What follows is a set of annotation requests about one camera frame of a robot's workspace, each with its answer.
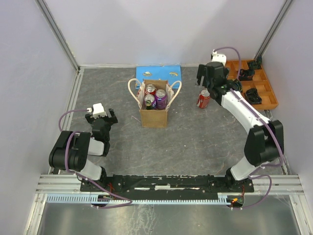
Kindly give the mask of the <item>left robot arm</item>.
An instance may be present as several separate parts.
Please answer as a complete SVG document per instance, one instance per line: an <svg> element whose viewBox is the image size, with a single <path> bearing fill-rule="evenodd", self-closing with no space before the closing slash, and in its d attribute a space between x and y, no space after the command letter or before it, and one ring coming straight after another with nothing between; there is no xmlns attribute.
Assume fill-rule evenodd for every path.
<svg viewBox="0 0 313 235"><path fill-rule="evenodd" d="M100 103L86 109L86 112L85 119L91 125L91 132L62 130L49 155L49 165L75 173L85 180L90 179L96 190L103 191L108 186L106 171L88 160L88 156L107 156L110 130L118 119L114 109L109 108L106 112Z"/></svg>

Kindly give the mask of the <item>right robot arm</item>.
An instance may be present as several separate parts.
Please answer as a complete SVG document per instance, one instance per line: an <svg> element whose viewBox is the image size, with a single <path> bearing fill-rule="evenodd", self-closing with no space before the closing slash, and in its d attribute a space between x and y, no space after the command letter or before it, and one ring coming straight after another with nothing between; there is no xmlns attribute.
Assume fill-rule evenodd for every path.
<svg viewBox="0 0 313 235"><path fill-rule="evenodd" d="M221 62L200 64L197 84L209 92L211 98L228 110L247 132L243 158L228 169L224 185L229 191L242 186L242 180L262 166L275 166L284 160L283 124L260 114L249 104L240 92L239 80L228 79L229 69Z"/></svg>

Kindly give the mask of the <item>purple soda can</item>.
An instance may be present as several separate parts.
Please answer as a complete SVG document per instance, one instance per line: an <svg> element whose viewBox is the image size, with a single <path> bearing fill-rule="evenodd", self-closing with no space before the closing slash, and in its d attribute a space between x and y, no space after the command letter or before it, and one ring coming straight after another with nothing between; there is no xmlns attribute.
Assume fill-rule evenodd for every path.
<svg viewBox="0 0 313 235"><path fill-rule="evenodd" d="M167 93L163 89L158 89L155 93L156 107L159 110L163 110L167 106Z"/></svg>

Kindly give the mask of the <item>red cola can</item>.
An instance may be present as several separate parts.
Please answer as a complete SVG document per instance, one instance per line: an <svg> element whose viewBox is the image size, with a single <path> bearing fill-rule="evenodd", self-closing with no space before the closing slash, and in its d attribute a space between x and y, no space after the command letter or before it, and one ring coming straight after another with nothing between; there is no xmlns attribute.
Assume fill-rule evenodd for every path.
<svg viewBox="0 0 313 235"><path fill-rule="evenodd" d="M145 85L145 95L149 95L149 94L155 95L156 91L157 91L157 89L156 89L154 84Z"/></svg>
<svg viewBox="0 0 313 235"><path fill-rule="evenodd" d="M207 107L208 103L210 101L210 93L209 91L207 90L207 88L205 89L202 89L200 91L200 94L199 94L199 98L198 98L198 101L197 101L197 106L201 109L204 109Z"/></svg>

